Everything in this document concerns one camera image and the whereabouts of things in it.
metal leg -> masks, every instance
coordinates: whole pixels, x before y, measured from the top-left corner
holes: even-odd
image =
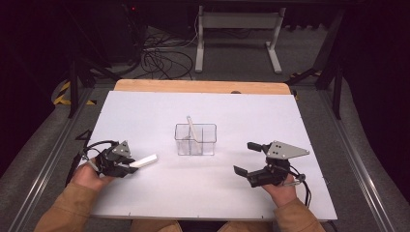
[[[272,66],[274,67],[274,71],[277,74],[281,73],[281,67],[279,64],[277,53],[275,52],[275,45],[278,41],[278,35],[280,31],[280,26],[283,22],[285,8],[281,8],[279,11],[279,18],[277,20],[277,25],[275,27],[274,36],[270,42],[266,42],[266,47],[268,48],[269,57],[271,58]]]
[[[293,75],[294,75],[295,77],[290,78],[290,79],[284,81],[284,83],[287,84],[287,85],[296,84],[296,83],[298,83],[300,80],[303,80],[303,79],[305,79],[306,77],[315,74],[316,72],[317,72],[317,70],[315,70],[315,69],[309,69],[309,70],[307,70],[307,71],[305,71],[305,72],[303,72],[303,73],[301,73],[301,74],[293,73]]]
[[[70,76],[70,98],[71,98],[71,101],[72,101],[72,104],[70,105],[70,114],[69,114],[69,118],[71,119],[73,116],[74,116],[74,114],[75,114],[75,112],[77,111],[77,109],[78,109],[78,86],[77,86],[77,75],[78,75],[78,72],[77,72],[77,63],[76,63],[76,61],[74,60],[73,62],[72,62],[72,64],[70,65],[70,73],[69,73],[69,76]]]
[[[335,87],[334,87],[334,96],[333,96],[333,105],[332,109],[335,113],[337,119],[340,117],[340,97],[341,97],[341,82],[343,78],[343,72],[339,65],[337,65],[337,73],[335,77]]]
[[[109,78],[111,78],[115,81],[118,81],[118,80],[121,79],[121,76],[119,76],[119,75],[117,75],[113,72],[108,71],[107,69],[97,65],[96,63],[94,63],[93,61],[91,61],[91,60],[89,60],[85,57],[80,57],[78,59],[78,62],[81,66],[87,67],[88,70],[91,69],[91,68],[95,69],[96,71],[102,73],[103,75],[105,75],[105,76],[107,76],[107,77],[109,77]]]
[[[203,7],[199,6],[198,12],[198,47],[196,49],[196,63],[195,63],[195,71],[197,73],[202,72],[202,66],[204,63],[204,28],[203,28]]]

tan sleeve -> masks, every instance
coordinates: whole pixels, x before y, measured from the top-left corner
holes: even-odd
[[[83,231],[97,195],[92,189],[68,184],[37,223],[35,231]]]
[[[282,232],[325,231],[314,214],[299,199],[275,209],[275,216]]]

white board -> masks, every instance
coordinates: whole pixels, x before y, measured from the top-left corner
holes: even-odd
[[[187,115],[195,124],[217,125],[214,156],[177,155],[175,125],[185,124]],[[276,206],[269,194],[251,188],[233,165],[248,171],[263,168],[265,155],[248,150],[247,143],[277,140],[310,150],[290,162],[307,175],[313,213],[319,219],[337,219],[291,95],[111,91],[89,144],[102,140],[127,140],[135,160],[152,154],[159,160],[106,187],[92,211],[95,217],[272,219]],[[303,185],[297,193],[304,201]]]

person's thumb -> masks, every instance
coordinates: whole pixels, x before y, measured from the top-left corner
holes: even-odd
[[[111,177],[111,176],[101,177],[102,184],[103,184],[104,186],[108,185],[109,183],[111,183],[111,182],[112,182],[113,180],[115,180],[115,179],[116,179],[116,177]]]

metal stand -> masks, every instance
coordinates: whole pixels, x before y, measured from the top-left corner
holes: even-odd
[[[71,109],[69,118],[72,118],[78,109],[78,80],[80,79],[85,88],[93,88],[96,81],[91,75],[90,70],[94,69],[111,79],[118,81],[121,79],[117,74],[100,67],[96,63],[82,56],[75,57],[70,65],[70,82],[71,82]]]
[[[333,97],[333,110],[338,119],[340,119],[339,114],[339,106],[340,106],[340,94],[341,94],[341,80],[342,80],[342,73],[341,67],[339,64],[339,57],[340,54],[339,49],[334,49],[334,42],[337,37],[338,28],[341,24],[341,20],[343,19],[344,10],[341,9],[337,12],[335,20],[333,21],[328,34],[326,35],[325,41],[323,42],[322,46],[320,47],[319,53],[314,61],[313,68],[301,73],[293,73],[292,78],[287,81],[284,81],[287,85],[294,85],[299,81],[317,73],[318,71],[323,72],[319,75],[315,86],[318,90],[325,90],[329,87],[329,84],[332,82],[334,78],[335,80],[335,89],[334,89],[334,97]]]
[[[275,73],[281,73],[281,67],[275,45],[278,41],[280,26],[283,21],[285,8],[281,8],[278,13],[208,13],[199,6],[198,12],[198,47],[196,49],[195,71],[202,72],[204,56],[204,28],[254,28],[254,29],[274,29],[274,35],[266,47],[271,58]]]

